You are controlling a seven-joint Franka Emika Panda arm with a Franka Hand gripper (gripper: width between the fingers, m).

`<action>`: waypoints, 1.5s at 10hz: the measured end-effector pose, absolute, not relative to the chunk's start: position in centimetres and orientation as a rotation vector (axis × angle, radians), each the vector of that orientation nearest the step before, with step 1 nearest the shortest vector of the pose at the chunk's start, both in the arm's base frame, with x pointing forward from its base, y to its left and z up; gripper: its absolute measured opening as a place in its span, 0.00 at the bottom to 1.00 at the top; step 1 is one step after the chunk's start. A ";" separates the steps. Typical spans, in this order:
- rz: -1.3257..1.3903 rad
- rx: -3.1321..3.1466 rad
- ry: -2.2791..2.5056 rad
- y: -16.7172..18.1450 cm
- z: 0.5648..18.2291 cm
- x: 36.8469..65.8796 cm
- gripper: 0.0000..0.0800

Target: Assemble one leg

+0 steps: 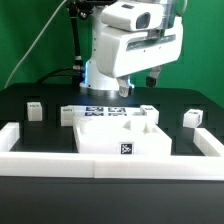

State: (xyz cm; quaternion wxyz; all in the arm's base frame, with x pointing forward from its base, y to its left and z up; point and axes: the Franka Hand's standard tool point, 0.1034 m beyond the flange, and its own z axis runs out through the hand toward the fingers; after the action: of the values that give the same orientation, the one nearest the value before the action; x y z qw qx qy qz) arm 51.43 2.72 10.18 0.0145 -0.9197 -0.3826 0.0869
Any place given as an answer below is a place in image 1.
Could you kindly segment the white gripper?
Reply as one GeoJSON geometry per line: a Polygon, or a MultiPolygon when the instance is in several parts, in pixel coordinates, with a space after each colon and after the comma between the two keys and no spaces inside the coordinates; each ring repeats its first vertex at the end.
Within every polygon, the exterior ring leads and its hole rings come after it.
{"type": "Polygon", "coordinates": [[[128,97],[131,86],[126,75],[152,68],[146,77],[146,86],[155,87],[162,65],[179,58],[182,38],[181,17],[176,17],[174,26],[159,38],[150,38],[147,31],[127,32],[105,27],[97,47],[97,68],[108,77],[118,78],[119,95],[128,97]]]}

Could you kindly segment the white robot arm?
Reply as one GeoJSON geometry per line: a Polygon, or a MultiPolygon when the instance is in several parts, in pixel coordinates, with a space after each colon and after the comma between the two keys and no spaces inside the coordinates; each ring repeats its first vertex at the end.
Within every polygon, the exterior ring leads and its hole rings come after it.
{"type": "Polygon", "coordinates": [[[100,96],[129,96],[130,76],[149,70],[153,87],[162,67],[177,60],[183,39],[178,0],[86,0],[92,15],[92,56],[87,61],[82,91],[100,96]]]}

